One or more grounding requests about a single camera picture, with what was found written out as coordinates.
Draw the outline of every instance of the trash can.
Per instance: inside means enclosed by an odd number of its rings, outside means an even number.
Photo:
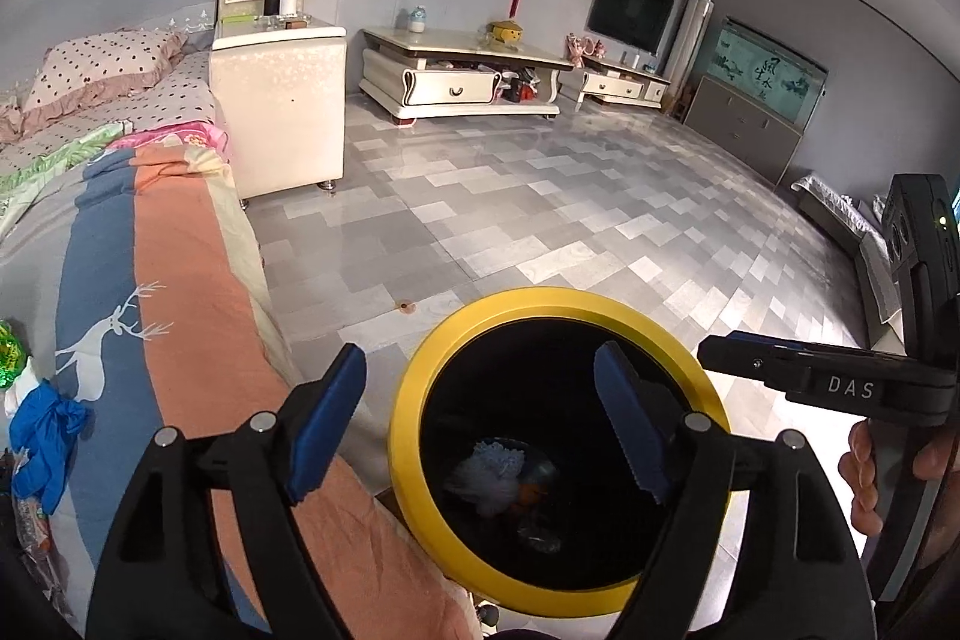
[[[728,430],[690,352],[648,317],[594,293],[498,293],[449,316],[416,351],[392,412],[390,471],[405,522],[448,578],[529,615],[623,608],[665,509],[637,488],[593,384],[594,353],[610,339],[641,378]],[[522,506],[482,517],[451,492],[450,475],[480,442],[525,451],[549,473],[536,523]],[[538,524],[546,544],[531,540]]]

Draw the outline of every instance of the blue cloth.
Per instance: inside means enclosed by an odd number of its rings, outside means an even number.
[[[86,422],[86,408],[64,399],[49,381],[27,394],[10,422],[10,444],[14,453],[26,448],[27,461],[13,476],[13,495],[26,499],[37,496],[47,515],[53,515],[64,496],[66,462]]]

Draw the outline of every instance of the gray cabinet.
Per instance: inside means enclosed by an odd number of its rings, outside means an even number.
[[[792,124],[711,76],[700,81],[685,124],[774,185],[803,138]]]

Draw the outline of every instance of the yellow trash can rim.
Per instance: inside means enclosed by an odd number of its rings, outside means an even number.
[[[589,323],[634,343],[680,386],[690,408],[730,430],[723,404],[703,367],[667,330],[647,316],[596,293],[560,287],[507,290],[448,316],[419,346],[400,382],[388,438],[390,473],[403,518],[445,575],[504,608],[550,618],[616,613],[637,579],[584,591],[525,584],[474,554],[434,504],[419,456],[421,416],[443,367],[459,349],[497,326],[526,319]]]

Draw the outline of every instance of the white standing air conditioner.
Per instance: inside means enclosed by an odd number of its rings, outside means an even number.
[[[664,69],[664,79],[670,80],[670,87],[664,95],[665,112],[670,111],[680,91],[683,90],[686,78],[690,76],[690,70],[697,59],[700,44],[704,41],[704,34],[707,33],[707,24],[712,13],[713,1],[711,0],[688,0],[686,3],[683,20],[680,22],[677,38],[674,40],[673,49],[670,50],[670,57]]]

